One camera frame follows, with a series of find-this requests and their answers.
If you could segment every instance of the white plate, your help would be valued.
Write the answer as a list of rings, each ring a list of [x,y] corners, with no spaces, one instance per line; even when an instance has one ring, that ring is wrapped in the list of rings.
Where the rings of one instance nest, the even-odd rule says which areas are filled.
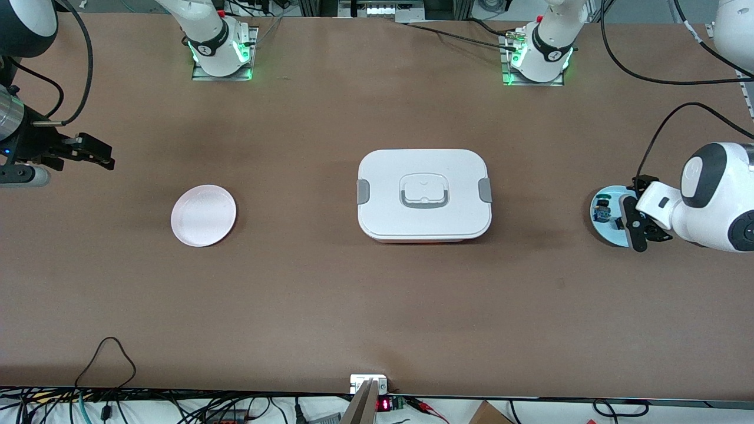
[[[194,187],[173,206],[173,234],[192,247],[205,247],[222,240],[233,228],[236,205],[228,190],[212,185]]]

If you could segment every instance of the table surface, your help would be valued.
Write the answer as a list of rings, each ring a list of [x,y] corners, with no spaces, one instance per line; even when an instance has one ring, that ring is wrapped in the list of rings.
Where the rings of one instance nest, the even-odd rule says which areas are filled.
[[[752,129],[737,84],[633,79],[587,25],[565,87],[507,87],[493,48],[326,18],[283,19],[252,81],[199,83],[171,17],[84,17],[94,79],[66,131],[112,144],[117,166],[71,162],[47,187],[0,191],[0,383],[70,385],[113,335],[139,368],[131,386],[343,392],[351,373],[379,372],[404,393],[754,400],[751,257],[680,240],[609,247],[587,217],[680,103]],[[431,25],[494,41],[472,23]],[[646,75],[732,76],[680,25],[608,33]],[[24,63],[65,87],[68,115],[86,69],[74,22]],[[52,106],[44,83],[17,84]],[[743,142],[686,110],[645,171],[676,183],[714,140]],[[389,148],[480,154],[489,231],[430,245],[364,235],[357,167]],[[188,247],[170,212],[206,183],[233,194],[238,221]],[[129,372],[110,344],[82,383]]]

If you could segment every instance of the white container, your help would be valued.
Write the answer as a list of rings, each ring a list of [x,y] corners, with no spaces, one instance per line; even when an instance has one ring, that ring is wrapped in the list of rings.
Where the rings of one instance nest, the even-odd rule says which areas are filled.
[[[487,166],[463,149],[371,152],[359,164],[357,204],[361,229],[388,243],[476,238],[492,221]]]

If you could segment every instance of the light blue plate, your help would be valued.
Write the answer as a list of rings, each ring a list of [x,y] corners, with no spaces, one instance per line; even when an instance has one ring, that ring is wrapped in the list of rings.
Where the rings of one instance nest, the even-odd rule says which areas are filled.
[[[610,199],[607,199],[610,207],[610,221],[607,223],[598,223],[594,220],[594,207],[597,206],[597,201],[601,198],[601,195],[609,195]],[[615,224],[615,218],[621,217],[621,196],[630,195],[636,197],[636,193],[627,189],[624,186],[609,186],[602,190],[599,190],[589,208],[589,221],[592,222],[594,229],[605,240],[615,244],[616,246],[628,247],[628,236],[626,230],[618,229],[618,225]]]

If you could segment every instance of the round plate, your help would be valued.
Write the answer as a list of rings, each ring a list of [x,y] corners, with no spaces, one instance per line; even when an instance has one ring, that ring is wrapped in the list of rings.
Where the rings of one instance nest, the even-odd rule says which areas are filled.
[[[205,247],[222,240],[233,228],[236,205],[228,190],[212,185],[194,187],[173,206],[173,234],[192,247]]]
[[[592,222],[594,229],[605,240],[616,246],[628,247],[628,236],[626,230],[618,229],[615,218],[621,218],[621,196],[631,195],[636,197],[636,193],[624,186],[609,186],[599,190],[589,207],[589,221]],[[594,207],[597,206],[599,199],[607,199],[610,208],[610,221],[607,223],[598,223],[594,220]]]

